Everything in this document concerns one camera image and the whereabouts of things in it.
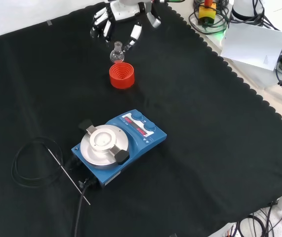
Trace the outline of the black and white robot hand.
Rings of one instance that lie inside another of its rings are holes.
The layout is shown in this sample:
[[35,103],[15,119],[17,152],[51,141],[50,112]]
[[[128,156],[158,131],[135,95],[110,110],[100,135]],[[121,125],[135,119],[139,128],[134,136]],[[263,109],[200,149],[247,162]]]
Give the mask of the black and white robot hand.
[[103,37],[110,42],[114,27],[117,23],[135,20],[128,43],[124,45],[123,52],[127,52],[138,41],[142,32],[142,23],[139,17],[145,15],[153,28],[161,24],[151,0],[106,0],[105,7],[96,12],[92,18],[90,35],[93,38]]

